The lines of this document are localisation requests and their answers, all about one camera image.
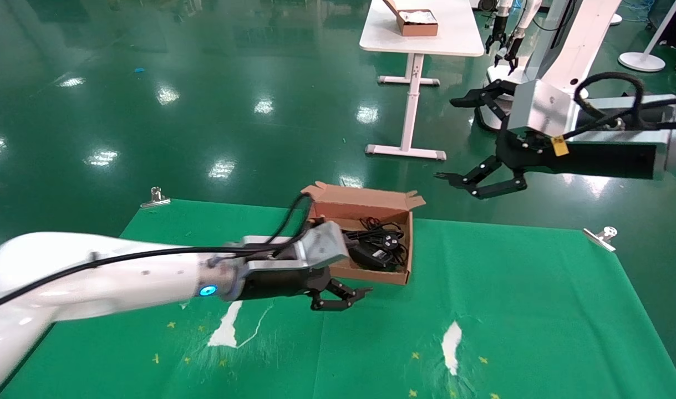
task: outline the white paint stain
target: white paint stain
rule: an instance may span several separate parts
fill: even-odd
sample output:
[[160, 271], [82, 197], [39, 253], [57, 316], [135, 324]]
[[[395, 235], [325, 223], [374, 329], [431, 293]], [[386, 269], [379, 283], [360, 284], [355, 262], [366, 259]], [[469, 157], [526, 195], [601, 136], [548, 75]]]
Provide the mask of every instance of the white paint stain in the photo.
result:
[[261, 321], [264, 320], [264, 316], [269, 311], [269, 309], [274, 307], [274, 303], [269, 305], [269, 308], [266, 308], [264, 313], [259, 318], [259, 323], [257, 323], [256, 328], [254, 329], [254, 334], [249, 338], [245, 339], [244, 342], [237, 345], [237, 339], [235, 338], [236, 329], [234, 328], [234, 321], [237, 320], [237, 315], [239, 314], [239, 309], [242, 306], [243, 301], [233, 301], [229, 305], [227, 313], [224, 314], [222, 320], [220, 321], [219, 328], [212, 333], [212, 336], [207, 342], [207, 346], [229, 346], [230, 348], [241, 348], [245, 344], [249, 343], [256, 334], [259, 333], [259, 327], [261, 326]]
[[444, 339], [441, 341], [441, 350], [444, 352], [444, 364], [449, 369], [452, 376], [456, 375], [456, 370], [459, 368], [459, 361], [456, 360], [456, 349], [459, 348], [461, 342], [461, 328], [454, 321], [444, 334]]
[[212, 336], [207, 342], [207, 346], [229, 346], [231, 348], [237, 347], [237, 339], [234, 338], [234, 321], [237, 320], [237, 315], [239, 309], [242, 308], [242, 303], [244, 301], [233, 301], [229, 305], [227, 313], [224, 314], [222, 320], [220, 321], [219, 328], [212, 333]]

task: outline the green mat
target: green mat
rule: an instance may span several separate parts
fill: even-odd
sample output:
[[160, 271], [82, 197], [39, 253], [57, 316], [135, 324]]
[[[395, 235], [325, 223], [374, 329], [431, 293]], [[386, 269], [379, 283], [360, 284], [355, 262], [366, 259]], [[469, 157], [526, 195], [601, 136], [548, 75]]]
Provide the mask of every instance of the green mat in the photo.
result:
[[[283, 214], [174, 200], [140, 210], [122, 237], [219, 245], [270, 233]], [[414, 230], [409, 285], [375, 285], [351, 310], [247, 301], [238, 349], [207, 346], [229, 307], [216, 298], [66, 321], [0, 398], [676, 397], [616, 256], [581, 232], [420, 219]], [[456, 376], [442, 350], [454, 322]]]

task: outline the metal binder clip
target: metal binder clip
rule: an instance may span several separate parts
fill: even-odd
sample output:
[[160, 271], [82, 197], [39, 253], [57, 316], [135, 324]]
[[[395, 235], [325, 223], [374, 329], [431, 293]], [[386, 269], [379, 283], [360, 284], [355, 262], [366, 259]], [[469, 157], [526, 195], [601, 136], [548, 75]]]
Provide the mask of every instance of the metal binder clip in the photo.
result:
[[150, 201], [143, 202], [140, 207], [150, 208], [165, 204], [170, 204], [170, 198], [166, 198], [165, 195], [160, 192], [160, 187], [153, 187], [150, 189]]
[[616, 229], [611, 226], [604, 227], [604, 230], [599, 234], [594, 234], [588, 229], [582, 229], [584, 235], [589, 238], [593, 243], [599, 245], [599, 247], [605, 248], [609, 252], [614, 252], [616, 248], [612, 247], [609, 241], [616, 237]]

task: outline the box flap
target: box flap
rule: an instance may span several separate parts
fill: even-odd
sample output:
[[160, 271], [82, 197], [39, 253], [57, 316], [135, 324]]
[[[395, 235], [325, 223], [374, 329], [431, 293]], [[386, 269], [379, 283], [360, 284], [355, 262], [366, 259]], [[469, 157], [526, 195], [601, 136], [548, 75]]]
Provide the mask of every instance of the box flap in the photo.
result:
[[397, 11], [397, 5], [394, 4], [394, 0], [383, 0], [384, 3], [389, 7], [390, 10], [394, 13], [394, 15], [399, 16], [399, 11]]
[[421, 207], [426, 204], [416, 191], [396, 192], [371, 190], [366, 188], [342, 187], [316, 182], [309, 185], [302, 192], [307, 192], [317, 202], [332, 204], [364, 205], [367, 207], [402, 209], [405, 211]]

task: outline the open cardboard box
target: open cardboard box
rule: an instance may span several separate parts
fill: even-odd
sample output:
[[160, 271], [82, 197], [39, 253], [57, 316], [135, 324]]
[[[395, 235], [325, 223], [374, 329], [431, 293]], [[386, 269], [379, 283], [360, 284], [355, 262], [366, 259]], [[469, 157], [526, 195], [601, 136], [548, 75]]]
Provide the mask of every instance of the open cardboard box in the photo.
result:
[[399, 240], [408, 250], [404, 268], [398, 268], [393, 273], [366, 270], [348, 258], [331, 265], [333, 277], [400, 285], [407, 283], [411, 274], [414, 238], [411, 210], [425, 204], [424, 199], [416, 195], [416, 191], [380, 191], [316, 182], [302, 192], [307, 192], [313, 197], [309, 217], [325, 217], [345, 230], [364, 230], [360, 218], [375, 217], [383, 223], [394, 222], [404, 232], [404, 237]]
[[[436, 36], [436, 33], [439, 31], [439, 22], [436, 21], [436, 17], [434, 17], [434, 14], [428, 8], [398, 10], [394, 0], [384, 0], [384, 3], [396, 16], [399, 33], [402, 36]], [[417, 11], [431, 14], [434, 23], [410, 23], [404, 20], [403, 13], [414, 13]]]

